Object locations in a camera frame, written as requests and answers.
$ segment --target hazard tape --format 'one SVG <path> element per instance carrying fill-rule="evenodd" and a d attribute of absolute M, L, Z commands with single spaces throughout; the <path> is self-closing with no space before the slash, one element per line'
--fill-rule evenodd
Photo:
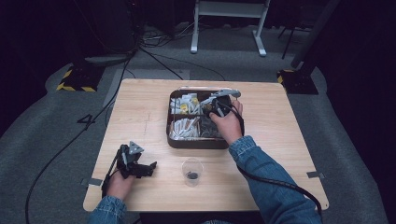
<path fill-rule="evenodd" d="M 87 83 L 79 83 L 76 76 L 73 73 L 73 66 L 64 74 L 61 82 L 56 88 L 57 91 L 97 91 L 97 83 L 92 83 L 92 85 L 86 85 Z"/>
<path fill-rule="evenodd" d="M 277 82 L 280 83 L 283 86 L 283 89 L 285 89 L 285 92 L 287 92 L 287 90 L 286 90 L 285 85 L 283 83 L 282 75 L 285 74 L 285 73 L 294 73 L 294 72 L 295 72 L 295 70 L 289 70 L 289 69 L 283 69 L 283 70 L 280 70 L 280 71 L 276 72 Z"/>

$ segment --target black cable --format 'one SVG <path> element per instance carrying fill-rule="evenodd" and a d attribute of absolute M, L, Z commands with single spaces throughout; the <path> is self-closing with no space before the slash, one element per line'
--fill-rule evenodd
<path fill-rule="evenodd" d="M 154 55 L 152 55 L 150 52 L 147 52 L 145 49 L 143 49 L 142 47 L 140 47 L 141 50 L 143 50 L 143 52 L 147 53 L 151 58 L 153 58 L 155 61 L 157 61 L 158 63 L 160 63 L 163 67 L 165 67 L 166 69 L 168 69 L 170 72 L 172 72 L 173 74 L 175 74 L 177 77 L 179 77 L 181 80 L 183 80 L 183 77 L 179 76 L 178 73 L 176 73 L 174 70 L 170 69 L 168 66 L 166 66 L 165 64 L 163 64 L 160 60 L 158 60 L 156 57 L 154 57 Z"/>
<path fill-rule="evenodd" d="M 239 166 L 236 166 L 236 167 L 238 168 L 239 172 L 241 172 L 242 175 L 245 175 L 245 176 L 247 176 L 247 177 L 249 177 L 251 179 L 254 179 L 254 180 L 257 180 L 257 181 L 260 181 L 260 182 L 273 184 L 273 185 L 278 185 L 278 186 L 285 187 L 285 188 L 288 188 L 288 189 L 293 189 L 293 190 L 295 190 L 295 191 L 297 191 L 299 193 L 302 193 L 303 195 L 306 195 L 317 206 L 318 213 L 319 213 L 320 218 L 321 218 L 322 209 L 321 209 L 320 202 L 318 201 L 318 199 L 314 195 L 312 195 L 306 189 L 300 188 L 297 185 L 293 185 L 293 184 L 285 182 L 285 181 L 268 179 L 268 178 L 263 178 L 263 177 L 259 177 L 259 176 L 256 176 L 256 175 L 252 175 L 252 174 L 249 174 L 248 172 L 246 172 L 245 170 L 243 170 L 241 167 L 239 167 Z"/>
<path fill-rule="evenodd" d="M 88 63 L 92 64 L 93 66 L 108 67 L 108 66 L 119 64 L 119 63 L 125 63 L 126 61 L 128 61 L 130 56 L 131 56 L 130 54 L 126 54 L 123 58 L 106 60 L 104 62 L 95 62 L 95 61 L 90 61 L 90 60 L 86 60 L 86 61 Z"/>
<path fill-rule="evenodd" d="M 107 195 L 108 187 L 110 185 L 110 178 L 113 176 L 118 170 L 114 171 L 113 174 L 111 174 L 111 171 L 113 170 L 114 164 L 117 161 L 117 158 L 120 155 L 120 150 L 117 151 L 116 156 L 113 159 L 113 162 L 111 162 L 110 168 L 108 169 L 108 172 L 106 174 L 105 180 L 103 181 L 101 190 L 102 190 L 102 198 L 104 198 Z"/>
<path fill-rule="evenodd" d="M 137 224 L 140 222 L 140 218 L 138 218 L 133 224 Z"/>
<path fill-rule="evenodd" d="M 106 108 L 108 106 L 110 106 L 111 102 L 113 101 L 113 99 L 116 97 L 117 92 L 120 89 L 120 84 L 122 82 L 122 78 L 123 75 L 125 73 L 125 69 L 126 66 L 128 65 L 129 61 L 131 61 L 132 57 L 130 57 L 128 59 L 128 61 L 124 64 L 123 70 L 122 70 L 122 74 L 121 74 L 121 78 L 120 78 L 120 82 L 119 82 L 119 86 L 116 89 L 116 92 L 113 94 L 113 96 L 111 97 L 111 99 L 108 101 L 108 103 L 99 111 L 99 113 L 91 120 L 89 121 L 85 127 L 72 139 L 70 140 L 61 150 L 59 150 L 53 157 L 52 159 L 50 159 L 47 164 L 41 169 L 40 173 L 35 177 L 35 180 L 32 184 L 32 186 L 29 189 L 28 195 L 26 197 L 26 201 L 25 201 L 25 220 L 26 220 L 26 224 L 30 224 L 29 221 L 29 201 L 30 201 L 30 197 L 32 195 L 33 189 L 35 187 L 36 182 L 38 181 L 38 179 L 40 178 L 40 176 L 44 173 L 44 171 L 47 170 L 47 168 L 50 166 L 50 164 L 62 153 L 64 152 L 74 141 L 76 141 L 76 139 L 78 139 L 85 131 L 88 130 L 88 128 L 95 123 L 96 119 L 106 110 Z"/>
<path fill-rule="evenodd" d="M 192 35 L 193 33 L 189 33 L 189 34 L 186 34 L 186 35 L 183 35 L 183 33 L 185 31 L 187 31 L 187 30 L 192 29 L 193 25 L 194 25 L 194 23 L 191 23 L 187 27 L 181 28 L 179 31 L 176 31 L 176 33 L 178 32 L 178 34 L 175 34 L 174 37 L 171 37 L 169 35 L 157 35 L 157 31 L 146 31 L 146 33 L 149 33 L 149 36 L 147 38 L 142 38 L 141 46 L 143 46 L 145 48 L 163 47 L 163 46 L 167 45 L 171 41 L 176 41 L 176 40 L 182 39 L 182 38 L 186 37 L 187 35 Z M 149 39 L 151 39 L 151 40 L 152 39 L 158 39 L 157 44 L 149 44 L 149 43 L 147 43 L 146 41 L 149 40 Z"/>
<path fill-rule="evenodd" d="M 197 63 L 190 63 L 190 62 L 187 62 L 187 61 L 182 61 L 182 60 L 179 60 L 179 59 L 175 59 L 175 58 L 163 56 L 163 55 L 161 55 L 161 54 L 156 54 L 156 53 L 151 53 L 151 54 L 152 54 L 152 55 L 155 55 L 155 56 L 163 57 L 163 58 L 166 58 L 166 59 L 175 60 L 175 61 L 177 61 L 177 62 L 189 63 L 189 64 L 192 64 L 192 65 L 194 65 L 194 66 L 204 68 L 204 69 L 206 69 L 206 70 L 209 70 L 209 71 L 212 71 L 212 72 L 218 74 L 219 76 L 222 77 L 223 81 L 225 81 L 225 77 L 224 77 L 220 72 L 218 72 L 218 71 L 216 71 L 216 70 L 213 70 L 213 69 L 211 69 L 211 68 L 207 68 L 207 67 L 201 66 L 201 65 L 199 65 L 199 64 L 197 64 Z"/>
<path fill-rule="evenodd" d="M 127 69 L 126 71 L 127 71 L 127 72 L 129 72 L 129 73 L 131 73 L 131 74 L 132 74 L 132 76 L 134 76 L 134 78 L 136 78 L 136 76 L 134 75 L 134 73 L 133 73 L 133 72 L 131 72 L 129 69 Z"/>

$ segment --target person's right hand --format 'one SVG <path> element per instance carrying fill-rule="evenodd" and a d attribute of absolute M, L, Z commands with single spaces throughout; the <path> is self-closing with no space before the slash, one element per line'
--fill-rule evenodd
<path fill-rule="evenodd" d="M 243 106 L 239 101 L 233 101 L 233 106 L 242 117 Z M 209 117 L 218 126 L 218 130 L 228 145 L 242 137 L 241 125 L 239 119 L 233 112 L 228 113 L 224 118 L 210 113 Z"/>

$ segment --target carpet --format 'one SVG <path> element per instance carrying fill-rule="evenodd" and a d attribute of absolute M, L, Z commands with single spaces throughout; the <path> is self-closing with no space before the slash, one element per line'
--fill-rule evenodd
<path fill-rule="evenodd" d="M 183 80 L 190 80 L 190 70 L 174 69 L 174 71 L 183 78 Z M 103 106 L 106 106 L 110 99 L 119 86 L 122 75 L 122 69 L 118 69 L 114 75 L 113 81 L 111 82 L 108 93 L 103 102 Z M 127 69 L 124 72 L 123 78 L 142 78 L 142 79 L 180 79 L 169 70 L 160 69 Z"/>

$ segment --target gray carpet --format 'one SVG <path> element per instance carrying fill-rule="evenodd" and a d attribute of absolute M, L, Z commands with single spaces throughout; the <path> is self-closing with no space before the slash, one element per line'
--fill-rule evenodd
<path fill-rule="evenodd" d="M 134 70 L 128 69 L 124 72 L 124 74 L 122 73 L 122 70 L 123 69 L 119 69 L 116 71 L 113 81 L 111 82 L 110 88 L 108 89 L 106 99 L 103 102 L 103 106 L 106 106 L 108 102 L 113 98 L 113 95 L 116 93 L 117 87 L 120 84 L 121 77 L 122 79 L 125 78 L 175 79 L 177 76 L 180 76 L 183 80 L 190 79 L 190 71 L 182 70 L 182 69 L 175 69 L 177 75 L 173 74 L 169 70 L 160 70 L 160 69 L 134 69 Z"/>
<path fill-rule="evenodd" d="M 287 36 L 277 39 L 280 30 L 264 29 L 268 55 L 263 58 L 251 29 L 254 27 L 205 30 L 200 33 L 197 54 L 190 54 L 190 35 L 146 50 L 189 62 L 158 57 L 172 69 L 189 71 L 194 80 L 276 82 L 276 71 L 290 68 L 301 44 L 292 43 L 281 60 Z M 305 37 L 305 33 L 296 33 L 294 40 L 302 42 Z M 77 120 L 103 108 L 122 68 L 122 64 L 108 67 L 98 92 L 56 91 L 69 65 L 48 79 L 48 94 L 21 114 L 0 139 L 0 223 L 24 222 L 24 204 L 35 177 L 84 128 Z M 143 51 L 136 53 L 128 69 L 164 70 Z M 319 95 L 289 95 L 289 99 L 314 164 L 326 176 L 322 184 L 330 207 L 323 212 L 324 223 L 387 223 L 376 183 L 332 110 L 323 75 L 316 69 L 312 78 Z M 91 177 L 106 131 L 105 112 L 40 177 L 30 200 L 31 223 L 86 222 L 89 213 L 82 208 L 86 189 L 80 182 Z M 130 223 L 137 219 L 135 213 L 127 216 Z"/>

